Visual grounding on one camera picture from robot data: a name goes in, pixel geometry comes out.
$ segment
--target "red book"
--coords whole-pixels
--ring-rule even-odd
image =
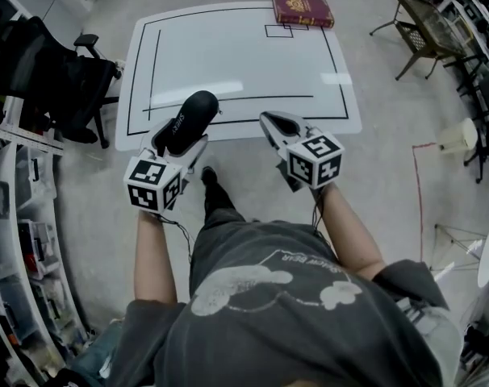
[[[325,0],[274,0],[274,9],[278,23],[334,26],[334,17]]]

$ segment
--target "small box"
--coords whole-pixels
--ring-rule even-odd
[[[287,173],[312,189],[321,188],[340,175],[344,151],[330,132],[314,135],[286,147]]]
[[[182,166],[133,156],[124,174],[124,184],[133,206],[161,214],[181,192]]]

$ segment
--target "black cable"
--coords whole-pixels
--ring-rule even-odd
[[[184,238],[187,240],[187,254],[188,254],[188,260],[189,260],[189,264],[190,264],[190,262],[192,260],[192,253],[190,251],[190,240],[189,240],[190,235],[189,235],[189,232],[187,231],[187,229],[181,223],[178,223],[176,221],[172,221],[171,219],[167,219],[167,218],[163,217],[162,215],[156,214],[155,216],[162,223],[168,223],[169,225],[174,225],[174,226],[178,227],[178,229],[182,232]]]

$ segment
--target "concrete floor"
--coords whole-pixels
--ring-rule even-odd
[[[243,0],[98,0],[86,31],[100,36],[105,56],[124,59],[138,19],[186,6],[232,1]],[[469,109],[456,93],[455,78],[440,65],[429,81],[424,79],[432,66],[430,60],[419,60],[395,81],[411,55],[409,49],[394,27],[368,35],[392,19],[395,0],[328,2],[363,125],[361,134],[339,137],[346,158],[338,185],[387,262],[408,258],[431,263],[435,223],[485,233],[489,229],[489,164],[482,184],[476,185],[477,161],[465,169],[462,156],[440,156],[436,147],[416,149],[415,159],[412,153],[412,146],[434,142],[441,130],[468,116]],[[116,106],[108,106],[104,114],[113,139]],[[136,210],[127,204],[123,191],[130,156],[117,152],[113,142],[106,151],[98,144],[71,143],[59,163],[62,246],[78,303],[88,323],[97,328],[122,316],[132,300]],[[222,184],[244,216],[311,222],[313,201],[308,190],[289,191],[265,139],[213,142],[206,156],[218,162]],[[416,165],[423,206],[422,244]],[[200,181],[188,186],[171,218],[183,223],[195,239],[203,223]],[[166,234],[178,297],[187,301],[186,240],[176,227],[166,226]],[[442,252],[435,256],[434,268],[443,268],[444,260],[460,264],[460,250],[440,251],[448,251],[447,256]],[[475,271],[452,271],[438,282],[452,311],[465,324],[479,295]]]

